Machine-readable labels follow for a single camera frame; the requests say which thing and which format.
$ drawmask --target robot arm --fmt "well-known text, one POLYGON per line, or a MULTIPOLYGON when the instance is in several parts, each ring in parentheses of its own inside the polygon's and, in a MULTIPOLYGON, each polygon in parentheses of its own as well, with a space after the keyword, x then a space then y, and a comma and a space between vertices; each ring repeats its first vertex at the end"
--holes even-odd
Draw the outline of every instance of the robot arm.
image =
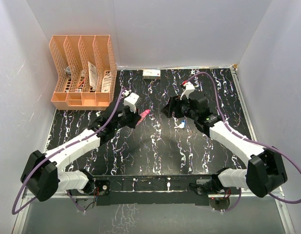
POLYGON ((30 154, 21 176, 22 183, 36 165, 51 154, 61 150, 50 160, 46 161, 41 166, 40 170, 37 170, 27 183, 27 188, 39 201, 46 201, 57 191, 78 189, 82 193, 91 192, 92 176, 87 171, 78 170, 74 172, 64 172, 64 169, 74 160, 83 156, 86 152, 104 145, 114 137, 114 134, 118 129, 124 126, 131 128, 136 127, 141 120, 141 116, 138 114, 138 109, 136 108, 139 96, 134 93, 131 93, 129 96, 128 94, 128 92, 125 93, 125 96, 127 97, 123 101, 124 105, 119 105, 117 107, 111 121, 99 133, 95 134, 95 132, 103 126, 110 117, 116 102, 112 102, 103 116, 98 117, 87 129, 70 141, 44 153, 37 150, 30 154))
POLYGON ((256 196, 264 197, 287 181, 280 154, 244 141, 246 136, 242 136, 231 127, 227 128, 225 126, 227 123, 210 112, 207 98, 202 93, 194 91, 194 86, 190 82, 184 83, 182 88, 184 88, 182 95, 170 97, 162 112, 167 117, 172 117, 174 113, 176 118, 193 119, 200 132, 226 146, 247 167, 235 170, 221 169, 212 175, 211 181, 203 185, 205 191, 237 187, 250 189, 256 196))

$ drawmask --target black table surface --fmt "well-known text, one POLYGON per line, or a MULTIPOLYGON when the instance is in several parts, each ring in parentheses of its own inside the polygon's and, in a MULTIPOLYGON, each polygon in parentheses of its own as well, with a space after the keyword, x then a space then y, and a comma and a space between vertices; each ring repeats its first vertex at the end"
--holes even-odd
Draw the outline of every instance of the black table surface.
MULTIPOLYGON (((161 79, 143 79, 142 70, 118 71, 114 100, 122 87, 141 98, 138 108, 150 114, 135 129, 117 131, 115 137, 71 163, 66 170, 86 169, 93 175, 189 175, 211 174, 223 167, 245 168, 230 150, 200 133, 187 118, 166 118, 160 112, 170 96, 180 95, 180 82, 205 71, 215 80, 222 111, 230 126, 250 137, 236 86, 228 68, 161 70, 161 79), (184 129, 174 128, 182 120, 184 129)), ((198 76, 192 83, 209 100, 216 113, 215 93, 207 77, 198 76)), ((57 147, 80 134, 102 111, 56 110, 47 149, 57 147)))

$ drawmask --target pink object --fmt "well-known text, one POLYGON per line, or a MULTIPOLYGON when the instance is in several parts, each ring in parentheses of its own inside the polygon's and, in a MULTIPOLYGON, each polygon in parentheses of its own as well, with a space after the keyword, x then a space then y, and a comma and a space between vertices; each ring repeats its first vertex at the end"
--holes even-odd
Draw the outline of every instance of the pink object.
POLYGON ((151 112, 150 109, 147 109, 147 110, 145 110, 144 112, 142 112, 142 113, 140 114, 140 116, 141 116, 142 118, 138 121, 138 123, 137 123, 136 125, 139 125, 139 124, 145 119, 145 117, 146 117, 150 112, 151 112))

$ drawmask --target metal frame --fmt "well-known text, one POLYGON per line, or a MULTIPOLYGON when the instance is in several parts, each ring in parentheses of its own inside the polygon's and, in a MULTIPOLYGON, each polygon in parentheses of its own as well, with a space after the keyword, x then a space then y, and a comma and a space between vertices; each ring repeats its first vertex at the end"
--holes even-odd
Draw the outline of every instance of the metal frame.
MULTIPOLYGON (((122 66, 118 66, 119 70, 121 71, 138 71, 138 70, 143 70, 141 68, 126 68, 126 67, 122 67, 122 66)), ((145 68, 145 69, 154 69, 154 70, 174 70, 174 69, 216 69, 216 68, 231 68, 231 66, 220 66, 220 67, 216 67, 216 66, 194 66, 194 67, 161 67, 161 68, 145 68)))
MULTIPOLYGON (((236 74, 236 70, 234 69, 234 67, 230 67, 230 71, 231 71, 231 74, 233 76, 233 80, 234 80, 234 84, 236 86, 238 98, 239 98, 240 103, 242 105, 243 113, 244 113, 245 118, 246 118, 246 122, 247 122, 247 125, 248 125, 248 129, 250 131, 251 138, 253 140, 257 140, 257 137, 254 133, 254 129, 253 129, 253 126, 252 126, 252 123, 251 123, 249 112, 247 110, 245 100, 244 100, 244 97, 243 97, 243 94, 242 94, 242 91, 241 91, 241 88, 240 88, 240 85, 239 85, 239 79, 238 79, 238 76, 236 74)), ((277 195, 278 197, 284 198, 284 194, 283 194, 283 191, 282 191, 281 187, 279 187, 278 193, 276 193, 276 194, 273 193, 273 194, 277 195)), ((278 212, 280 214, 280 217, 281 217, 281 220, 282 220, 282 225, 285 229, 285 232, 287 234, 294 234, 295 230, 294 230, 294 227, 292 225, 291 218, 290 218, 286 203, 278 201, 276 199, 275 199, 275 202, 276 202, 278 212)))
MULTIPOLYGON (((251 138, 253 140, 257 140, 256 135, 254 133, 252 123, 251 123, 251 119, 249 117, 249 113, 248 113, 248 110, 247 110, 247 107, 246 107, 246 104, 245 104, 245 100, 244 100, 244 97, 243 97, 243 94, 242 94, 242 91, 241 91, 241 88, 240 88, 240 85, 239 85, 239 79, 237 77, 235 69, 232 66, 222 66, 222 67, 175 67, 175 68, 161 68, 161 69, 192 69, 192 68, 196 68, 196 69, 229 68, 231 70, 233 81, 234 81, 236 91, 237 91, 237 94, 238 94, 238 97, 239 97, 239 100, 240 100, 240 103, 241 103, 241 106, 242 106, 243 113, 245 115, 245 119, 246 119, 246 122, 247 122, 247 126, 248 126, 248 129, 249 129, 251 138)), ((54 120, 55 114, 56 114, 56 110, 55 110, 54 115, 53 115, 50 130, 51 130, 51 127, 53 125, 53 120, 54 120)), ((281 187, 279 188, 279 191, 274 191, 273 194, 275 194, 279 197, 284 196, 281 187)), ((222 196, 223 195, 209 195, 209 197, 222 197, 222 196)), ((243 190, 242 191, 242 196, 251 196, 252 197, 252 196, 255 196, 255 195, 250 190, 243 190)), ((33 197, 33 194, 31 192, 25 191, 21 203, 25 204, 32 197, 33 197)), ((66 196, 66 193, 58 192, 58 193, 54 194, 52 198, 69 198, 69 197, 66 196)), ((78 198, 78 199, 79 198, 81 198, 81 199, 82 198, 83 199, 85 199, 85 198, 93 199, 93 196, 78 195, 78 196, 76 196, 76 198, 78 198)), ((277 200, 275 200, 275 202, 276 202, 276 205, 277 205, 277 208, 278 208, 280 218, 282 220, 282 224, 283 224, 283 227, 285 229, 285 232, 287 234, 294 234, 295 231, 294 231, 294 228, 293 228, 291 218, 290 218, 290 215, 288 213, 286 204, 283 203, 283 202, 277 201, 277 200)), ((28 214, 28 210, 29 210, 29 206, 27 206, 23 211, 21 211, 18 214, 18 217, 17 217, 17 220, 15 222, 12 234, 21 234, 21 232, 23 230, 23 227, 24 227, 24 224, 25 224, 27 214, 28 214)))

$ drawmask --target black metal base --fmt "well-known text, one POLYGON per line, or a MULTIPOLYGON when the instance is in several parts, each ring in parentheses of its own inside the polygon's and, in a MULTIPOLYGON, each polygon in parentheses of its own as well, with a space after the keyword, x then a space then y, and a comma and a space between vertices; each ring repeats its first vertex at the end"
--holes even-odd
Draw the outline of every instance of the black metal base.
POLYGON ((95 186, 106 185, 111 192, 167 192, 167 191, 191 191, 190 183, 196 183, 198 179, 211 179, 210 175, 113 175, 94 176, 95 186))
POLYGON ((190 192, 111 192, 109 196, 98 196, 97 206, 115 204, 195 204, 209 206, 207 195, 190 192))

